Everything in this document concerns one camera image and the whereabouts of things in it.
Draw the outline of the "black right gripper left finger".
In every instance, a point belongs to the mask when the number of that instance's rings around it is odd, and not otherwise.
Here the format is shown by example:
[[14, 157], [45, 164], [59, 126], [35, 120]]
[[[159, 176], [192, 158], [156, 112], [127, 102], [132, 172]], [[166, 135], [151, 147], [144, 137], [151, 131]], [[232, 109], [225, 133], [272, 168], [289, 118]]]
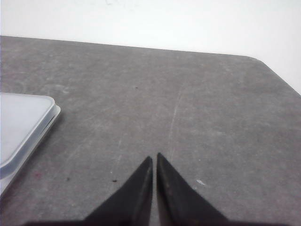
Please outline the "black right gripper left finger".
[[124, 185], [89, 214], [94, 226], [148, 226], [153, 191], [153, 162], [146, 157]]

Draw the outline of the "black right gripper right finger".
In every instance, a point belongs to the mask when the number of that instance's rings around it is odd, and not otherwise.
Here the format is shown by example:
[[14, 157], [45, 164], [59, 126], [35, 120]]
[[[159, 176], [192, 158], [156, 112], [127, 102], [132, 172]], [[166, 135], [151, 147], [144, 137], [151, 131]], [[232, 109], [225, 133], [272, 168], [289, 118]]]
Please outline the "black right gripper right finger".
[[161, 153], [157, 155], [157, 194], [163, 219], [173, 226], [230, 224], [230, 220], [189, 186]]

